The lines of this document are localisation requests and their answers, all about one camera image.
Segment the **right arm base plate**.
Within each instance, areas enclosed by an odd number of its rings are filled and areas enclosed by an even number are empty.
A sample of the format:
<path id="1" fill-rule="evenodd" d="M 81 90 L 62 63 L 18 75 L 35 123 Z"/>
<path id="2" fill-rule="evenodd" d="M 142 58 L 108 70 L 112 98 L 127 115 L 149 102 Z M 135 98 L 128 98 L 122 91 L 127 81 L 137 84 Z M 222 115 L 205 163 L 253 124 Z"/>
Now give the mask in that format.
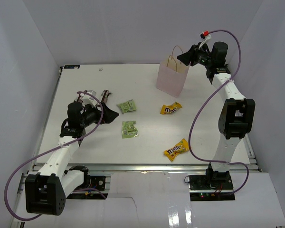
<path id="1" fill-rule="evenodd" d="M 234 187 L 232 178 L 229 176 L 226 181 L 210 183 L 206 175 L 187 175 L 184 183 L 190 189 L 191 202 L 202 201 L 234 201 Z"/>

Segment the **pink paper bag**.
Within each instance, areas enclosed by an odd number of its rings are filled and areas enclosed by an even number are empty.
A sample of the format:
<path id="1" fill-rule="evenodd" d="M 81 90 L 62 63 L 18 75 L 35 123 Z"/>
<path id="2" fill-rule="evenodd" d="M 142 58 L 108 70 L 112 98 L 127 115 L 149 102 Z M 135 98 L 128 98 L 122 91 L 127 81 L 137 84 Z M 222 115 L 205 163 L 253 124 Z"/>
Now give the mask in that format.
<path id="1" fill-rule="evenodd" d="M 179 48 L 183 53 L 182 48 L 176 45 L 172 53 L 160 63 L 156 88 L 173 97 L 179 97 L 187 78 L 189 66 L 184 65 L 173 56 L 175 48 Z"/>

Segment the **green snack packet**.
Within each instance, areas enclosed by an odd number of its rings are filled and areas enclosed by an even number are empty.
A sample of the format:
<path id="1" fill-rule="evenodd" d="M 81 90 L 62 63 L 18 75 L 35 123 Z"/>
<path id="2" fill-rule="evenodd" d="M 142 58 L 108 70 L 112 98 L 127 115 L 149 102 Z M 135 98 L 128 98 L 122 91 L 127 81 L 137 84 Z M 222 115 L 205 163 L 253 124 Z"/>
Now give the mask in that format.
<path id="1" fill-rule="evenodd" d="M 117 104 L 117 107 L 120 109 L 122 114 L 127 113 L 127 112 L 134 112 L 137 110 L 133 99 L 128 100 L 126 102 L 119 103 Z"/>
<path id="2" fill-rule="evenodd" d="M 135 127 L 136 121 L 123 121 L 122 122 L 122 138 L 138 137 L 138 130 Z"/>

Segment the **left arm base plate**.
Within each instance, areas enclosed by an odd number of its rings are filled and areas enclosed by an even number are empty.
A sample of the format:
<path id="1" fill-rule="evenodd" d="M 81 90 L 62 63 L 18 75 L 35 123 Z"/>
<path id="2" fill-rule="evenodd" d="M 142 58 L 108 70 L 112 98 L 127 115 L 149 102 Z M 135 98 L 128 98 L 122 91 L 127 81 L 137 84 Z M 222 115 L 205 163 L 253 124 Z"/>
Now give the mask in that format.
<path id="1" fill-rule="evenodd" d="M 87 183 L 75 188 L 68 200 L 105 200 L 108 196 L 105 176 L 87 176 Z"/>

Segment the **yellow candy bag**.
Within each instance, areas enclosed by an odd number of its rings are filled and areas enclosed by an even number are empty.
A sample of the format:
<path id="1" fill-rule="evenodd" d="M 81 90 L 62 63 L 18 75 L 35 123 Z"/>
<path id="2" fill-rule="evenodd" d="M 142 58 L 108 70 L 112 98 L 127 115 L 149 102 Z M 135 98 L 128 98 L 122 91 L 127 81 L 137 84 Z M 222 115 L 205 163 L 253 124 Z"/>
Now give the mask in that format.
<path id="1" fill-rule="evenodd" d="M 178 155 L 187 151 L 189 151 L 189 143 L 185 138 L 183 138 L 176 145 L 168 150 L 165 150 L 163 153 L 172 162 Z"/>
<path id="2" fill-rule="evenodd" d="M 163 105 L 160 114 L 172 114 L 182 108 L 182 105 L 178 102 L 174 102 L 171 105 Z"/>

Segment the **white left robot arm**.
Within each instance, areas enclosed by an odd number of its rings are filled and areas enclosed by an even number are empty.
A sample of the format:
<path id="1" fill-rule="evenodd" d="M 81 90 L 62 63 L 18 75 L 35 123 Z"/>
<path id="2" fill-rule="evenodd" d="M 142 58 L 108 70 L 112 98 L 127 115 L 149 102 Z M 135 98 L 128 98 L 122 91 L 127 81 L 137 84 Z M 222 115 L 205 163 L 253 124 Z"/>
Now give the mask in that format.
<path id="1" fill-rule="evenodd" d="M 67 106 L 67 119 L 61 126 L 58 149 L 53 151 L 48 161 L 36 173 L 25 180 L 26 210 L 28 213 L 58 216 L 65 207 L 67 196 L 75 190 L 85 190 L 91 184 L 84 166 L 66 170 L 73 154 L 79 149 L 86 127 L 91 124 L 109 124 L 119 114 L 109 109 L 105 103 L 99 107 L 81 102 Z"/>

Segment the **aluminium table rail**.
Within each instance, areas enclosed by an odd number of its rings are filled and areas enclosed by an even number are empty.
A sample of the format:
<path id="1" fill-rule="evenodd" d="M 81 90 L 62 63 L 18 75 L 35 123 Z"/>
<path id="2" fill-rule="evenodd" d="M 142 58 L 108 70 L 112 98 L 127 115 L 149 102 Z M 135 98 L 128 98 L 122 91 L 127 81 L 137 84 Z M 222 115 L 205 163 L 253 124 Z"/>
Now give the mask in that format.
<path id="1" fill-rule="evenodd" d="M 81 65 L 63 69 L 48 116 L 39 158 L 33 173 L 38 172 L 58 149 L 62 122 L 67 106 L 79 91 L 107 89 L 107 106 L 118 112 L 117 104 L 133 99 L 136 111 L 119 116 L 109 124 L 90 125 L 79 149 L 66 169 L 84 165 L 90 171 L 184 171 L 204 170 L 217 150 L 220 132 L 221 96 L 206 78 L 206 70 L 197 65 L 189 69 L 179 97 L 155 87 L 158 64 Z M 178 102 L 182 108 L 172 114 L 160 114 L 163 105 Z M 136 121 L 138 137 L 122 138 L 122 122 Z M 170 161 L 164 151 L 181 139 L 189 151 Z"/>

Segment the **blue label sticker left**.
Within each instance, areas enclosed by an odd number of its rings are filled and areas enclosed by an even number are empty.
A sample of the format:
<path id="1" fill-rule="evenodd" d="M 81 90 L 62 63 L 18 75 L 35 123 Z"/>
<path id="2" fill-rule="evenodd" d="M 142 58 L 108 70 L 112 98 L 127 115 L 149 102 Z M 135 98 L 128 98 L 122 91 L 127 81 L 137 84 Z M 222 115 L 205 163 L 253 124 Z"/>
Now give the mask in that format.
<path id="1" fill-rule="evenodd" d="M 64 65 L 64 69 L 79 69 L 80 65 Z"/>

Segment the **yellow candy bag front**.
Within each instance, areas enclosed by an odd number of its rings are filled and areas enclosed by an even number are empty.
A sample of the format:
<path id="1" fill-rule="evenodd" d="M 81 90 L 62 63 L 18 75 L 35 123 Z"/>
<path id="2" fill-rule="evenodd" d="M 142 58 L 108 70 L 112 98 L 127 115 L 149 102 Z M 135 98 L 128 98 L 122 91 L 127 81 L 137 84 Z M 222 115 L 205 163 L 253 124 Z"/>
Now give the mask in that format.
<path id="1" fill-rule="evenodd" d="M 172 162 L 178 155 L 187 151 L 189 151 L 189 143 L 185 138 L 183 138 L 176 145 L 168 150 L 165 150 L 163 153 Z"/>

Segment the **brown snack bar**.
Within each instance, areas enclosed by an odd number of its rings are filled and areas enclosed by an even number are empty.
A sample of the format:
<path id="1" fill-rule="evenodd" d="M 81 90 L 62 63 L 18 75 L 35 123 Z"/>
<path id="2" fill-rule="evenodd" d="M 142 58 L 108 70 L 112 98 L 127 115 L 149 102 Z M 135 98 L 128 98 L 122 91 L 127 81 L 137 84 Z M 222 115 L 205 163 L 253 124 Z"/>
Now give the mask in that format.
<path id="1" fill-rule="evenodd" d="M 88 90 L 84 90 L 83 93 L 79 93 L 78 94 L 78 97 L 75 98 L 75 102 L 80 102 L 80 103 L 84 103 L 86 99 L 88 99 L 90 96 L 87 95 L 89 94 L 90 92 Z"/>
<path id="2" fill-rule="evenodd" d="M 107 104 L 108 97 L 112 93 L 109 90 L 104 90 L 101 94 L 101 103 Z"/>

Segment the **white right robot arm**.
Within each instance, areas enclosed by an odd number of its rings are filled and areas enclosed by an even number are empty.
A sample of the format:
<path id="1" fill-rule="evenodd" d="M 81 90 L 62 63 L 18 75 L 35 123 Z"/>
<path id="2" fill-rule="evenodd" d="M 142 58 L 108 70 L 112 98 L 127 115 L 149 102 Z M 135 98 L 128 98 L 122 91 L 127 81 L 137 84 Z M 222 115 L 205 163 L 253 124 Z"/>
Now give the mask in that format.
<path id="1" fill-rule="evenodd" d="M 212 49 L 200 42 L 177 56 L 186 66 L 203 65 L 207 78 L 224 102 L 218 119 L 219 144 L 205 174 L 205 184 L 212 190 L 228 180 L 230 162 L 241 139 L 251 131 L 256 106 L 232 81 L 226 64 L 227 52 L 228 45 L 224 42 L 215 42 Z"/>

